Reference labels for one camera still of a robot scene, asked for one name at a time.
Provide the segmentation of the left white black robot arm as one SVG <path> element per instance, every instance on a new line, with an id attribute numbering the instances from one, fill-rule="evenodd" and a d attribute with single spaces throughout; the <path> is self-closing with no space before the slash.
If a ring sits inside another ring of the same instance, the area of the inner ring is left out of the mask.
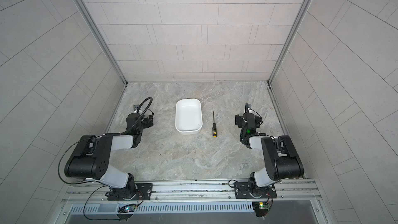
<path id="1" fill-rule="evenodd" d="M 66 177 L 91 179 L 109 188 L 105 194 L 108 201 L 149 200 L 152 184 L 137 184 L 131 173 L 122 172 L 110 165 L 111 152 L 136 148 L 142 139 L 144 129 L 153 126 L 153 111 L 140 105 L 125 120 L 126 131 L 108 133 L 102 136 L 84 135 L 76 144 L 65 164 Z"/>

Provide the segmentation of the black yellow handled screwdriver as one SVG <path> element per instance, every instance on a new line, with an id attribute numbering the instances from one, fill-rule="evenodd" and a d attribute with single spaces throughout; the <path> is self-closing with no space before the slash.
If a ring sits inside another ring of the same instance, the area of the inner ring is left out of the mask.
<path id="1" fill-rule="evenodd" d="M 216 126 L 216 123 L 215 123 L 215 113 L 212 112 L 212 114 L 213 114 L 212 135 L 213 135 L 214 138 L 216 138 L 217 137 L 217 126 Z"/>

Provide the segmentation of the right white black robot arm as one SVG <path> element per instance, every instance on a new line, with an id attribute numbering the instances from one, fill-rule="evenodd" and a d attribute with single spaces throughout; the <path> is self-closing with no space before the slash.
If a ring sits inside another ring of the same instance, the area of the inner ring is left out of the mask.
<path id="1" fill-rule="evenodd" d="M 251 173 L 245 191 L 252 198 L 275 197 L 273 185 L 282 179 L 295 179 L 304 175 L 304 166 L 288 135 L 270 136 L 257 132 L 262 117 L 246 103 L 244 113 L 235 116 L 240 128 L 239 141 L 249 149 L 263 153 L 264 168 Z"/>

